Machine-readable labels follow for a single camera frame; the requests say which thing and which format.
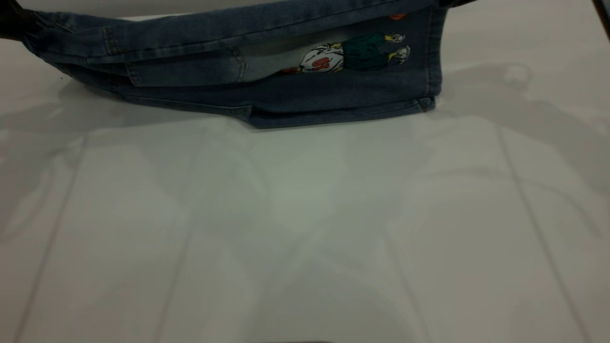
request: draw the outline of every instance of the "back pocket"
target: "back pocket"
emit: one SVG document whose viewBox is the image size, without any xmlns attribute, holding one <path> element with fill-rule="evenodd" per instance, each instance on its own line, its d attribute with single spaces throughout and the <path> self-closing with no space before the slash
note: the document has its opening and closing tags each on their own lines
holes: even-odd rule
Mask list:
<svg viewBox="0 0 610 343">
<path fill-rule="evenodd" d="M 125 63 L 137 87 L 189 87 L 236 84 L 248 65 L 237 48 Z"/>
</svg>

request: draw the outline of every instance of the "cartoon print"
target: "cartoon print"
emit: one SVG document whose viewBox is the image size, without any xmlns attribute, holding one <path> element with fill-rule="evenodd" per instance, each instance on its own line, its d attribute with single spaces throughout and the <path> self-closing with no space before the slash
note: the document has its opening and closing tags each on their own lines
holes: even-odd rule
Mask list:
<svg viewBox="0 0 610 343">
<path fill-rule="evenodd" d="M 343 43 L 328 43 L 309 51 L 301 65 L 282 70 L 285 74 L 338 73 L 343 69 L 375 71 L 387 68 L 391 61 L 403 64 L 409 58 L 411 48 L 403 46 L 388 54 L 379 48 L 386 43 L 404 41 L 402 34 L 368 34 L 352 38 Z"/>
<path fill-rule="evenodd" d="M 394 15 L 390 16 L 390 19 L 392 19 L 392 20 L 402 20 L 402 19 L 404 19 L 405 16 L 407 16 L 406 13 L 394 14 Z"/>
</svg>

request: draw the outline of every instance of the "white sneaker on cartoon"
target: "white sneaker on cartoon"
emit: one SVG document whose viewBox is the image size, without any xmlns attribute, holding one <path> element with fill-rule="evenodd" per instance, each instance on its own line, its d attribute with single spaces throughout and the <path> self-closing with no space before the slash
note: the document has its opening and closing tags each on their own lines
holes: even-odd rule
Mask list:
<svg viewBox="0 0 610 343">
<path fill-rule="evenodd" d="M 405 46 L 404 48 L 396 50 L 396 53 L 396 62 L 398 64 L 403 64 L 407 62 L 407 59 L 409 59 L 409 55 L 411 54 L 411 48 Z"/>
<path fill-rule="evenodd" d="M 400 43 L 406 38 L 405 35 L 397 34 L 396 32 L 388 34 L 387 36 L 390 37 L 390 40 L 388 41 L 390 43 Z"/>
</svg>

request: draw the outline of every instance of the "white table surface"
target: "white table surface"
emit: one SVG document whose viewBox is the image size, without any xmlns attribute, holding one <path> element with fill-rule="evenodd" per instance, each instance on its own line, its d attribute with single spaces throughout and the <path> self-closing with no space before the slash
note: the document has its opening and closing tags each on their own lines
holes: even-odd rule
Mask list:
<svg viewBox="0 0 610 343">
<path fill-rule="evenodd" d="M 439 109 L 257 131 L 0 42 L 0 342 L 610 341 L 589 0 L 452 10 Z"/>
</svg>

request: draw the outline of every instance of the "denim fabric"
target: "denim fabric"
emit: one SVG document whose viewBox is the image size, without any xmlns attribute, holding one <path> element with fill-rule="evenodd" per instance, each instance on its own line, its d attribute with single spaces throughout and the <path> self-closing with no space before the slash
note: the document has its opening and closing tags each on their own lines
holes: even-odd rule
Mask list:
<svg viewBox="0 0 610 343">
<path fill-rule="evenodd" d="M 370 120 L 434 108 L 452 5 L 284 0 L 142 22 L 33 12 L 42 30 L 24 44 L 132 103 L 258 128 Z"/>
</svg>

